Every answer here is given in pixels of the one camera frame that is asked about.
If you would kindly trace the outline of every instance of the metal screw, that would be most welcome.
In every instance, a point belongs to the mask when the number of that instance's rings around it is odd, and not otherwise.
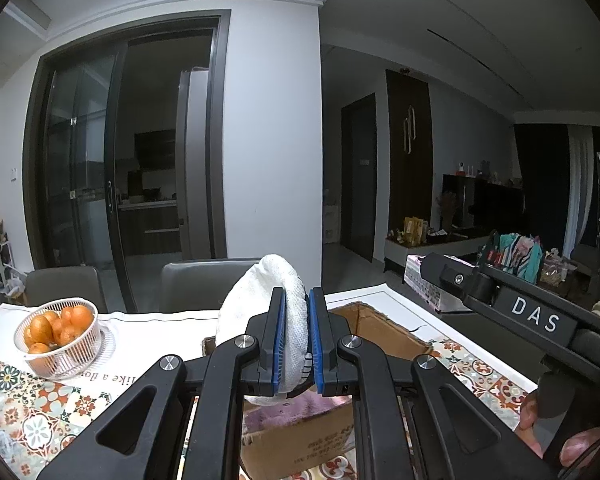
[[[165,355],[162,359],[160,359],[160,368],[166,371],[173,370],[176,366],[180,364],[180,359],[175,355]]]
[[[437,364],[438,360],[430,355],[419,355],[416,362],[420,368],[431,370]]]
[[[255,339],[248,334],[242,334],[234,339],[234,343],[238,348],[248,348],[255,343]]]
[[[358,348],[362,345],[362,338],[357,335],[346,335],[340,341],[347,348]]]

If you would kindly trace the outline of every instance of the black cable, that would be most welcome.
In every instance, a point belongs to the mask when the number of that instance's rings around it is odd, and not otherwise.
[[[600,438],[597,439],[591,446],[587,447],[587,450],[581,454],[569,467],[563,467],[558,473],[558,480],[570,480],[571,473],[576,471],[578,466],[595,450],[600,447]]]

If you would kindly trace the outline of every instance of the white fruit basket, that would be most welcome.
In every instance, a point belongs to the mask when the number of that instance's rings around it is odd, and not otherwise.
[[[24,331],[30,325],[31,320],[51,310],[60,316],[60,312],[66,306],[77,306],[83,304],[93,314],[91,325],[75,340],[60,348],[43,354],[29,354],[27,345],[24,343]],[[98,326],[98,309],[96,306],[83,298],[67,298],[45,303],[29,314],[16,329],[13,342],[18,350],[24,353],[23,357],[36,375],[53,381],[66,379],[79,374],[89,366],[98,355],[102,346],[102,335]]]

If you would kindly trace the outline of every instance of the finger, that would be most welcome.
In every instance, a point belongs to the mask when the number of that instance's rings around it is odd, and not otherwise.
[[[542,458],[542,447],[540,443],[536,440],[536,436],[534,435],[534,430],[532,428],[528,428],[526,430],[522,430],[520,426],[518,426],[514,433],[520,437],[520,440],[527,444],[531,451],[533,451],[536,455]]]
[[[572,436],[567,442],[562,446],[562,450],[560,452],[560,463],[569,467],[573,464],[578,457],[583,454],[590,446],[592,446],[595,441],[600,439],[600,428],[593,428],[592,430],[583,431]],[[582,461],[581,464],[578,465],[578,468],[586,467],[591,463],[593,457],[596,455],[598,450],[595,450],[589,456],[586,457]]]
[[[533,392],[526,396],[526,399],[522,402],[520,408],[520,429],[528,430],[538,420],[538,398],[536,393]]]

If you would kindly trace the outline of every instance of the floral tile pattern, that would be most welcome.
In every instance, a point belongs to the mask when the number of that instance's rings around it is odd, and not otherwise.
[[[462,384],[510,428],[515,428],[526,396],[522,388],[451,339],[441,337],[429,343],[433,355]],[[47,381],[0,362],[0,455],[18,478],[34,479],[110,403],[108,393]],[[182,450],[180,472],[187,446],[188,439]],[[246,479],[240,471],[239,480]],[[353,449],[284,480],[356,479]]]

